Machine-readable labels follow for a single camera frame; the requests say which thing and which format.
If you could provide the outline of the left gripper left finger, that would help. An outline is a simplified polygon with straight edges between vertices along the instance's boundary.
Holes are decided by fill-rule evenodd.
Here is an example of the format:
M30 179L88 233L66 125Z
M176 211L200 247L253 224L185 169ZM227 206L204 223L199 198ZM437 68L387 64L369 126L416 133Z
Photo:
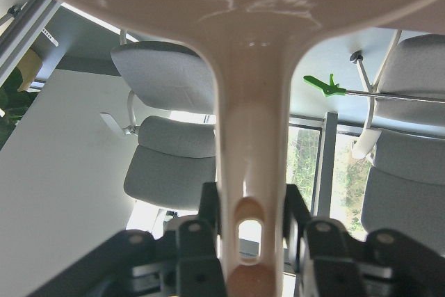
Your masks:
M220 201L215 182L206 182L197 217L177 231L177 293L179 296L226 296L216 252L220 233Z

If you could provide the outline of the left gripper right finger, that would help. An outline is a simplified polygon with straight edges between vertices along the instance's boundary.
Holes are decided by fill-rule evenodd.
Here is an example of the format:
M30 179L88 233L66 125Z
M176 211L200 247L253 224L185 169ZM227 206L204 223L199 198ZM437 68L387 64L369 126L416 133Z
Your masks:
M359 269L364 243L331 218L313 217L297 186L288 184L283 233L300 296L364 296Z

